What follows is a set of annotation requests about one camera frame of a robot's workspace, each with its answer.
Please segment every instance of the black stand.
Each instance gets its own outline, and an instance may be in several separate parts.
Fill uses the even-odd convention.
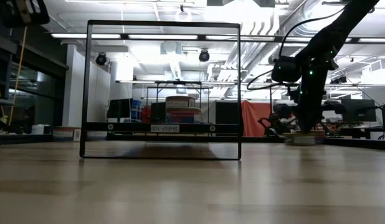
[[[90,58],[92,49],[92,34],[93,26],[155,26],[155,27],[208,27],[208,28],[226,28],[235,29],[237,32],[237,81],[233,84],[238,88],[238,124],[163,124],[163,123],[108,123],[108,122],[88,122],[87,121],[87,108],[88,108],[88,87],[90,80]],[[121,35],[121,39],[128,39],[127,35]],[[158,102],[158,88],[170,88],[159,87],[160,83],[167,84],[166,82],[156,82],[156,101]],[[199,85],[197,91],[202,92],[202,82],[181,82],[172,81],[173,85]],[[87,24],[87,40],[86,40],[86,56],[85,56],[85,76],[83,86],[83,110],[82,110],[82,128],[80,136],[80,148],[79,155],[82,158],[114,158],[114,159],[200,159],[200,160],[239,160],[242,153],[242,135],[243,135],[243,122],[241,116],[241,75],[240,75],[240,25],[239,24],[225,24],[225,23],[210,23],[210,22],[163,22],[163,21],[89,21]],[[100,151],[96,153],[94,150],[86,149],[87,132],[88,131],[106,131],[106,132],[127,132],[127,133],[147,133],[144,135],[114,135],[115,141],[159,141],[159,142],[233,142],[237,143],[237,153],[235,156],[218,157],[214,154],[213,157],[200,156],[183,156],[174,157],[170,156],[137,156],[135,153],[124,153],[124,151]],[[161,133],[177,133],[179,136],[166,136],[160,135]],[[207,134],[206,136],[196,136],[196,134]],[[232,134],[234,136],[213,136],[213,134]]]
[[[378,140],[385,140],[385,105],[363,108],[363,109],[359,110],[359,113],[366,111],[366,110],[373,110],[373,109],[380,109],[382,111],[382,131],[384,134],[382,136],[380,136],[378,138]]]
[[[378,106],[378,109],[382,111],[382,125],[384,134],[378,138],[378,140],[385,140],[385,105]]]

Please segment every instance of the ceiling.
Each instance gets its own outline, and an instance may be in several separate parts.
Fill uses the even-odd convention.
[[[207,6],[207,1],[193,0],[184,2],[184,12],[180,11],[180,3],[163,4],[162,2],[139,2],[133,4],[100,4],[94,3],[96,0],[45,0],[49,14],[52,18],[50,24],[44,27],[51,33],[85,33],[87,21],[90,19],[102,20],[131,20],[131,21],[193,21],[193,22],[239,22],[242,24],[242,34],[275,35],[282,34],[280,30],[288,29],[288,22],[291,24],[301,18],[314,18],[327,16],[340,9],[336,6],[323,6],[322,0],[307,0],[306,3],[291,13],[302,3],[303,0],[288,0],[289,6],[283,9],[264,9],[255,5],[253,0],[235,0],[225,6]],[[314,22],[309,26],[300,27],[292,35],[314,35],[316,32],[331,22]],[[116,34],[231,34],[229,29],[203,29],[186,27],[142,27],[142,26],[96,26],[93,33],[116,33]],[[351,36],[385,37],[385,0],[380,0],[376,10],[368,14],[366,18],[352,31]],[[79,44],[84,47],[84,41],[73,41],[66,43]],[[124,45],[129,49],[135,59],[134,74],[137,79],[152,74],[164,74],[171,70],[171,65],[164,55],[160,54],[160,45],[163,41],[131,41],[131,40],[94,40],[93,45],[114,46]],[[232,56],[235,53],[235,43],[233,42],[198,42],[198,41],[179,41],[182,48],[189,49],[183,51],[179,59],[181,71],[206,72],[211,64],[225,65],[233,68],[236,63]],[[304,48],[304,45],[285,47],[284,54],[293,55]],[[210,61],[202,63],[198,60],[200,49],[209,49]],[[270,44],[242,44],[242,57],[245,60],[242,69],[248,70],[245,82],[258,75],[257,71],[269,67],[269,57],[277,54],[278,45]],[[372,58],[385,58],[385,45],[345,45],[337,56],[340,70],[352,68],[356,65],[356,70],[348,70],[347,76],[360,79],[362,69],[367,64],[366,60]],[[336,74],[330,72],[330,78]]]

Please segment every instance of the stacked plates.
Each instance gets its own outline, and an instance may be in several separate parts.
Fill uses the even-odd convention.
[[[201,109],[195,108],[195,99],[193,97],[166,97],[166,121],[168,123],[200,123],[202,121]]]

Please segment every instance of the desk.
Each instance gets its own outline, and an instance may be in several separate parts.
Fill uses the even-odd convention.
[[[372,132],[380,132],[383,133],[384,129],[381,127],[374,128],[341,128],[340,135],[341,136],[352,136],[354,139],[366,138],[371,139]]]

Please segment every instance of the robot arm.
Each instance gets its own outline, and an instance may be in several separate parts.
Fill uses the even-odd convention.
[[[341,15],[319,31],[295,57],[280,57],[272,78],[278,82],[295,82],[302,77],[295,99],[294,115],[303,132],[309,132],[321,118],[321,101],[329,70],[338,66],[334,57],[341,50],[350,32],[370,12],[379,0],[351,0]]]

